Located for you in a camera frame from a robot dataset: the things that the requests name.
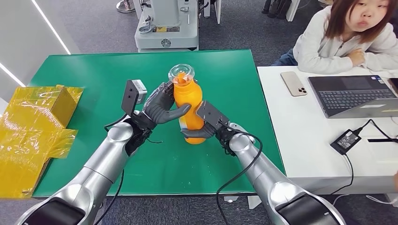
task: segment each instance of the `power cord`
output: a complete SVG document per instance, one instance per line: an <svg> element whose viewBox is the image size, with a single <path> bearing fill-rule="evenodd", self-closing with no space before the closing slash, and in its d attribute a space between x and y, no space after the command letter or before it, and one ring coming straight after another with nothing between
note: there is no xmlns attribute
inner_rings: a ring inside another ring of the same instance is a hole
<svg viewBox="0 0 398 225"><path fill-rule="evenodd" d="M390 116L390 118L391 118L391 121L392 121L393 123L395 123L396 125L398 125L398 123L393 119L392 116Z"/></svg>
<svg viewBox="0 0 398 225"><path fill-rule="evenodd" d="M378 127L378 125L377 125L372 119L369 119L369 120L365 123L365 125L363 125L363 126L361 126L360 128L356 129L353 133L356 134L356 135L358 135L358 134L362 131L362 129L363 129L364 127L366 127L366 125L368 125L370 122L372 122L373 126L374 126L376 129L378 129L378 130L380 131L380 133L382 133L388 140L390 140L390 141L392 141L392 142L395 142L395 143L398 143L398 140L397 140L397 139L393 139L393 138L391 138L390 136L388 136L384 131L382 131L382 130Z"/></svg>
<svg viewBox="0 0 398 225"><path fill-rule="evenodd" d="M308 0L307 4L305 4L304 6L301 6L301 7L297 8L297 10L302 9L302 8L308 6L308 5L310 4L310 2L311 2L311 0Z"/></svg>
<svg viewBox="0 0 398 225"><path fill-rule="evenodd" d="M333 204L332 204L332 205L335 205L336 202L337 202L337 200L338 200L339 198L344 197L344 196L347 196L347 195L350 195L350 194L344 194L344 195L339 195L339 196L337 196L337 198L333 201Z"/></svg>
<svg viewBox="0 0 398 225"><path fill-rule="evenodd" d="M104 211L104 214L102 214L102 216L95 222L94 225L98 225L101 222L101 220L105 217L105 215L107 214L107 212L109 211L109 209L111 208L113 203L115 202L116 197L119 195L120 189L122 188L123 179L124 179L124 169L122 170L122 177L120 178L120 183L119 183L119 187L116 191L116 194L113 196L112 201L109 204L108 208Z"/></svg>
<svg viewBox="0 0 398 225"><path fill-rule="evenodd" d="M378 200L377 198L372 197L372 196L370 196L370 195L367 195L366 198L368 198L368 199L370 199L370 200L372 200L372 201L375 201L375 202L377 202L377 203L386 204L386 205L392 205L392 204L398 202L398 198L395 198L395 199L392 200L391 202L382 202L382 201Z"/></svg>
<svg viewBox="0 0 398 225"><path fill-rule="evenodd" d="M339 188L337 191L331 193L331 195L334 195L335 193L339 192L339 191L340 191L341 189L343 189L343 188L346 188L346 187L351 186L352 183L354 182L354 168L353 168L353 166L352 166L351 160L350 160L350 158L348 158L347 154L344 154L344 156L347 158L347 160L348 160L348 162L349 162L349 164L350 164L350 168L351 168L351 181L350 181L350 184L345 185L345 186L342 186L342 187Z"/></svg>
<svg viewBox="0 0 398 225"><path fill-rule="evenodd" d="M398 140L397 140L397 139L391 138L391 137L388 136L384 131L382 131L382 130L379 128L379 126L373 121L373 119L369 119L363 126L361 126L360 128L356 129L356 130L353 131L352 133L354 133L356 136L359 136L359 134L360 134L360 132L363 130L363 128L366 127L369 123L372 123L373 126L374 126L377 130L379 130L380 133L382 133L388 140L390 140L390 141L392 141L392 142L394 142L394 143L398 143ZM343 156L345 156L345 157L347 158L348 163L349 163L350 168L351 168L351 181L350 181L350 184L345 185L345 186L339 188L337 191L331 193L331 195L337 193L338 191L340 191L341 189L343 189L343 188L345 188L345 187L351 186L352 183L353 183L353 181L354 181L354 168L353 168L353 166L352 166L351 160L350 160L350 158L347 156L347 154L343 154Z"/></svg>
<svg viewBox="0 0 398 225"><path fill-rule="evenodd" d="M243 135L251 136L251 137L253 137L254 139L256 139L256 140L260 143L259 152L258 152L257 155L254 157L253 161L252 161L244 170L242 170L240 173L238 173L235 177L233 177L233 178L230 179L227 183L225 183L224 185L222 185L222 186L217 190L217 192L215 193L215 199L216 199L216 201L217 201L217 207L218 207L218 209L220 210L221 216L222 216L222 218L224 219L225 224L226 224L226 225L229 225L229 224L228 224L228 221L227 221L227 218L225 217L225 214L224 214L224 212L222 211L220 202L219 202L219 200L218 200L218 195L220 194L220 192L221 192L226 186L228 186L230 183L234 182L236 179L238 179L240 176L242 176L245 172L247 172L247 170L249 170L249 168L254 164L254 162L260 157L260 155L261 155L261 153L262 153L262 142L261 142L261 140L260 140L258 137L254 136L254 135L252 135L252 134L249 134L249 133L247 133L247 132L243 132L243 131L240 131L240 130L236 130L236 129L234 129L234 128L228 126L227 124L223 123L222 121L220 121L219 123L221 123L223 126L225 126L226 128L228 128L228 129L230 129L230 130L232 130L232 131L235 131L235 132L240 133L240 134L243 134Z"/></svg>
<svg viewBox="0 0 398 225"><path fill-rule="evenodd" d="M120 121L122 121L126 116L127 116L127 114L124 114L120 119L116 120L115 122L105 125L104 129L108 132L109 131L108 127L111 127L117 123L120 123Z"/></svg>

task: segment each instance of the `smartphone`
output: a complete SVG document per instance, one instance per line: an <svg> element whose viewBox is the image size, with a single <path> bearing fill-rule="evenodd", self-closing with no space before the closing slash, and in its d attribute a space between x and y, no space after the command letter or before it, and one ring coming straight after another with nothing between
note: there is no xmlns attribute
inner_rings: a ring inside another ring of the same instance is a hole
<svg viewBox="0 0 398 225"><path fill-rule="evenodd" d="M307 95L307 90L304 88L303 83L295 72L290 71L281 73L281 77L293 97Z"/></svg>

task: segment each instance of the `white sweater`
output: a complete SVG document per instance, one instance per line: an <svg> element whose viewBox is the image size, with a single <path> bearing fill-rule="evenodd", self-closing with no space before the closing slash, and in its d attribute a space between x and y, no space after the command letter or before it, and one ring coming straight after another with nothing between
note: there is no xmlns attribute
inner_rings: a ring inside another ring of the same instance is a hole
<svg viewBox="0 0 398 225"><path fill-rule="evenodd" d="M318 74L347 71L352 68L352 61L347 55L358 48L367 51L363 67L373 71L398 69L398 39L390 23L372 42L360 44L360 36L355 36L344 43L341 37L325 37L330 10L331 6L326 7L312 17L293 48L294 58L301 71Z"/></svg>

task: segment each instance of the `silver robotic arm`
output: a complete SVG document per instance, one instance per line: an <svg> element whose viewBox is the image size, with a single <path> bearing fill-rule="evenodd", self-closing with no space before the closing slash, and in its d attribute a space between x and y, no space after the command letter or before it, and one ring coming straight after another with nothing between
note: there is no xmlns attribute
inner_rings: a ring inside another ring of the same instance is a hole
<svg viewBox="0 0 398 225"><path fill-rule="evenodd" d="M144 104L146 88L140 80L127 81L122 109L126 115L115 124L80 172L51 197L26 211L17 225L92 225L111 185L127 161L157 124L185 115L191 105L170 111L173 84L162 83Z"/></svg>
<svg viewBox="0 0 398 225"><path fill-rule="evenodd" d="M183 129L185 137L215 135L228 154L237 156L242 168L252 163L259 149L254 146L253 137L239 133L246 133L243 127L229 123L229 119L207 101L197 109L197 115L206 124L201 130ZM249 167L246 176L275 225L345 225L332 204L293 183L264 153Z"/></svg>

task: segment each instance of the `gray carpet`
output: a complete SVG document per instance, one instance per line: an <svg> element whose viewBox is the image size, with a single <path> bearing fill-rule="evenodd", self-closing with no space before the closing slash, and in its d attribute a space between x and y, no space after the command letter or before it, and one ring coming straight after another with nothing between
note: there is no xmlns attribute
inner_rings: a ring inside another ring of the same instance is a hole
<svg viewBox="0 0 398 225"><path fill-rule="evenodd" d="M121 14L116 0L53 0L56 10L82 53L136 52L135 13ZM260 13L264 0L222 0L222 23L212 17L199 21L199 48L251 49L257 66L268 66L292 48L312 15L320 10L316 0L297 12L294 21L269 19ZM383 195L375 195L385 201ZM336 196L324 196L333 201ZM0 201L0 225L12 224L37 201ZM221 200L231 225L271 224L262 205L248 209L247 199ZM396 225L398 209L378 204L364 195L350 195L338 200L336 207L361 225ZM215 198L120 198L105 216L103 225L220 225L222 217Z"/></svg>

